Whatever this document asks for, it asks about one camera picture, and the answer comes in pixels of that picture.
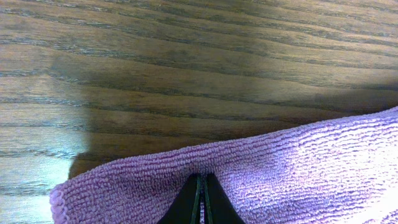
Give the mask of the purple microfibre cloth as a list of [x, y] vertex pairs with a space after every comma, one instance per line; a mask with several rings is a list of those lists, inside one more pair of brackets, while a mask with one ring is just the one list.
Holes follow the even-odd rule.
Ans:
[[397, 109], [119, 159], [57, 185], [55, 223], [155, 223], [192, 173], [246, 223], [396, 223]]

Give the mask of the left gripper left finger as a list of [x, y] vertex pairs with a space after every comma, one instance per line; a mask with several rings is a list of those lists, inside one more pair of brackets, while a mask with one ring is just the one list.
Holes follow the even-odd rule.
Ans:
[[200, 222], [201, 176], [191, 174], [165, 215], [157, 224], [198, 224]]

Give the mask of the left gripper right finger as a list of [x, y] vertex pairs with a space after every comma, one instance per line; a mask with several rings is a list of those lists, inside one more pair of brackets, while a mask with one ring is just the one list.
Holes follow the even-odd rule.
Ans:
[[214, 174], [204, 184], [205, 224], [244, 224]]

